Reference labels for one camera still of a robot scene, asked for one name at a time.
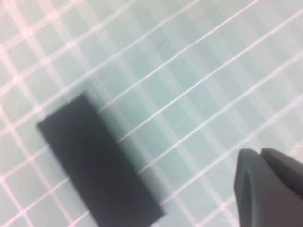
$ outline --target black rectangular block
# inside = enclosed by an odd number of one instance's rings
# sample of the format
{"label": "black rectangular block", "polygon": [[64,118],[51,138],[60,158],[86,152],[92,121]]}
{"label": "black rectangular block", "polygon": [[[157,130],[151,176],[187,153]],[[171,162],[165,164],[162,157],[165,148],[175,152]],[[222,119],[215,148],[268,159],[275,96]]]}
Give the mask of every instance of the black rectangular block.
{"label": "black rectangular block", "polygon": [[38,128],[100,227],[147,227],[163,215],[84,95]]}

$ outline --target cutting mat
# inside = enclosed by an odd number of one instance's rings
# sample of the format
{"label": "cutting mat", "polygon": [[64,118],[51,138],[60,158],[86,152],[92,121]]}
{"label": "cutting mat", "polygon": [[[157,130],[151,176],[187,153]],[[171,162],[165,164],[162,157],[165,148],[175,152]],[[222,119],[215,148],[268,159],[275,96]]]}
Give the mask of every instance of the cutting mat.
{"label": "cutting mat", "polygon": [[4,0],[0,226],[94,227],[36,123],[85,91],[167,215],[238,226],[240,148],[303,158],[303,1]]}

